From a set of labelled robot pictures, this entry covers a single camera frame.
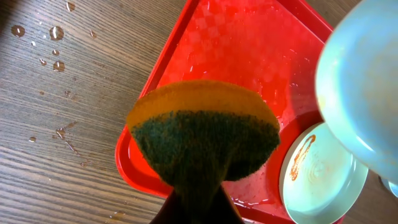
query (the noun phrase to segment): wood grain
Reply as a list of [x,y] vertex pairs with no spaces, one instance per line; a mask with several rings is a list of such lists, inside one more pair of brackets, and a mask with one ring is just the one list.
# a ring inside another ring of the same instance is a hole
[[[333,26],[358,2],[308,1]],[[72,12],[64,0],[0,4],[0,223],[148,223],[164,200],[122,180],[114,147],[185,1],[72,2]],[[50,40],[53,26],[62,40]],[[370,173],[345,223],[397,219],[396,198]]]

